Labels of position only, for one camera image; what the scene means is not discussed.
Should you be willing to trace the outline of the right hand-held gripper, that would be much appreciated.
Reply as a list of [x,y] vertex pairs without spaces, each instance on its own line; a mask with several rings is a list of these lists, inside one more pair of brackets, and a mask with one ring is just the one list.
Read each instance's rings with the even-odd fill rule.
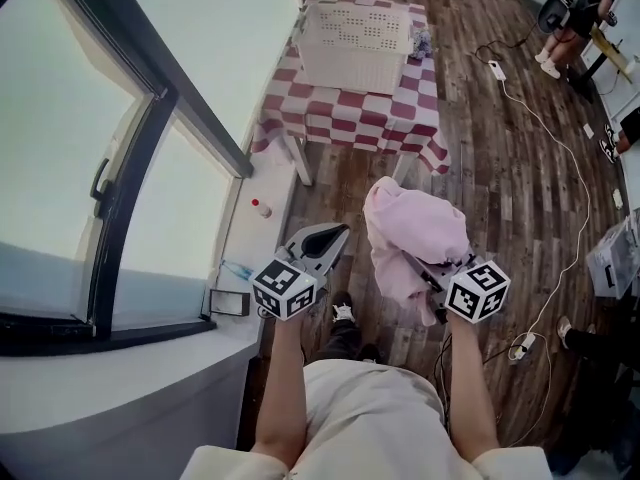
[[511,279],[494,261],[485,261],[474,252],[440,264],[407,255],[419,277],[430,287],[429,309],[444,324],[450,311],[476,324],[498,312]]

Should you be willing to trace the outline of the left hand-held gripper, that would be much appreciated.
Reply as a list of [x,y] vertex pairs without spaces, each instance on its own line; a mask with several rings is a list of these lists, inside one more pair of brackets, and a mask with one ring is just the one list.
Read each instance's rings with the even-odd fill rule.
[[280,246],[273,258],[249,278],[258,315],[287,321],[315,305],[349,234],[346,224],[316,224],[297,231],[287,248]]

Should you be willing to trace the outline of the pink clothes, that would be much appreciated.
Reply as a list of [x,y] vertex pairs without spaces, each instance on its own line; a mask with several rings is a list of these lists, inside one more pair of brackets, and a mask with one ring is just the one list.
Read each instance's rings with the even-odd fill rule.
[[464,213],[447,200],[404,189],[388,176],[371,187],[363,212],[381,295],[418,313],[424,326],[434,325],[428,283],[406,257],[431,265],[461,259],[469,249]]

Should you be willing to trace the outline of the white laundry basket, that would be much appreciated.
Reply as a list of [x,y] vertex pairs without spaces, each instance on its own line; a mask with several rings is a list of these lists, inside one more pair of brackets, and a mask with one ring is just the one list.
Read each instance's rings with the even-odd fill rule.
[[414,48],[406,11],[344,1],[308,4],[292,42],[311,85],[386,95]]

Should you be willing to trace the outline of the person's left forearm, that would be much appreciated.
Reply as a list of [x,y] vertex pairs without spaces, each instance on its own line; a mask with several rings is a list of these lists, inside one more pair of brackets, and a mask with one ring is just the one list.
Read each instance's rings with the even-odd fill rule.
[[306,392],[301,346],[303,316],[277,320],[252,452],[291,469],[306,442]]

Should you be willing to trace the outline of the person's right forearm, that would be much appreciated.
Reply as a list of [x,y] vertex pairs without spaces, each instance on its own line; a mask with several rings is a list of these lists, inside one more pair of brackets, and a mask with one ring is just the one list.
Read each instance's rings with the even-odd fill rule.
[[475,326],[448,314],[452,337],[450,426],[460,456],[473,462],[499,447],[495,412],[484,377]]

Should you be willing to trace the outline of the small dark tray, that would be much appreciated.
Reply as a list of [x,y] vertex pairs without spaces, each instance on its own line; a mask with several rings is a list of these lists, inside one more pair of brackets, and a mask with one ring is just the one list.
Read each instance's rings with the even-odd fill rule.
[[218,289],[209,291],[211,314],[245,317],[250,313],[250,294]]

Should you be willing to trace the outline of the clear plastic bottle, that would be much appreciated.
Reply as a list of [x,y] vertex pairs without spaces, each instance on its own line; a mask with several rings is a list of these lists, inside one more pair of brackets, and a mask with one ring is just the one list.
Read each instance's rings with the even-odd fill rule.
[[221,261],[221,266],[226,268],[229,272],[234,274],[236,277],[245,281],[248,281],[251,278],[251,276],[254,274],[253,269],[248,268],[239,263],[229,261],[227,259],[223,259]]

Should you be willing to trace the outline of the white table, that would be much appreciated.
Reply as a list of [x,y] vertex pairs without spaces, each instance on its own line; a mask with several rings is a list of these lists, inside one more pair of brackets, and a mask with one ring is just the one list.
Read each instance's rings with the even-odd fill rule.
[[[303,140],[295,136],[283,135],[282,141],[284,143],[286,151],[290,154],[293,160],[301,183],[307,187],[312,186],[314,184],[314,179],[311,174],[306,154],[304,152]],[[392,178],[399,185],[403,183],[409,169],[416,159],[416,153],[402,153],[399,155],[392,175]]]

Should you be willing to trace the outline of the person's black trousers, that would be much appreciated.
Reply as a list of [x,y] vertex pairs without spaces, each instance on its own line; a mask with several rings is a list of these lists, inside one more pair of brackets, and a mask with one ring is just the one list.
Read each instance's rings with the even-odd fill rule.
[[355,322],[339,321],[333,323],[327,343],[315,354],[313,360],[359,361],[359,352],[364,345],[361,330]]

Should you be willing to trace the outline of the red white checked tablecloth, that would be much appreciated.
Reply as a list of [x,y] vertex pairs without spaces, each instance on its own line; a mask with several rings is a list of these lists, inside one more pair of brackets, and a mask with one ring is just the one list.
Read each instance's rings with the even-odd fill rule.
[[264,152],[283,135],[311,142],[400,155],[416,153],[433,173],[444,174],[450,155],[440,133],[435,62],[407,58],[391,95],[314,86],[308,82],[292,42],[306,6],[313,2],[354,2],[406,11],[417,28],[427,28],[419,4],[391,0],[309,0],[267,84],[256,117],[251,150]]

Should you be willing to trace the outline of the clear plastic bin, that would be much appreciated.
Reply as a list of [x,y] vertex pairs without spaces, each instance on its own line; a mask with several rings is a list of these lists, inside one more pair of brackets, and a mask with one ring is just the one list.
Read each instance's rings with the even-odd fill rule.
[[629,215],[607,230],[586,257],[596,297],[621,299],[640,272],[640,229]]

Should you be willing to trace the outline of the purple flower bunch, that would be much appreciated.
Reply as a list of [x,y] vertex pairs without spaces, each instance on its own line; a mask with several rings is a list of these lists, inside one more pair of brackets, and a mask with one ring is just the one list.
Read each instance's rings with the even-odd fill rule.
[[427,28],[417,28],[413,32],[413,51],[410,57],[415,60],[431,58],[433,54],[431,34]]

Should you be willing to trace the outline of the light wooden side table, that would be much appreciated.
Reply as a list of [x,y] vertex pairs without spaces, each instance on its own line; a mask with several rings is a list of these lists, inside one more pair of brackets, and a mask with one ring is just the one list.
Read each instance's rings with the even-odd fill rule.
[[626,104],[640,95],[640,26],[594,27],[592,38],[579,55],[584,69],[568,66],[566,80],[583,99],[612,97]]

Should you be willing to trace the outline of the black window frame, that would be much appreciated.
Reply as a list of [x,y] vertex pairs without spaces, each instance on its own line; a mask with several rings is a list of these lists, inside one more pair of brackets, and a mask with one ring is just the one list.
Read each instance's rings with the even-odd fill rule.
[[0,357],[213,330],[252,172],[136,0],[0,0]]

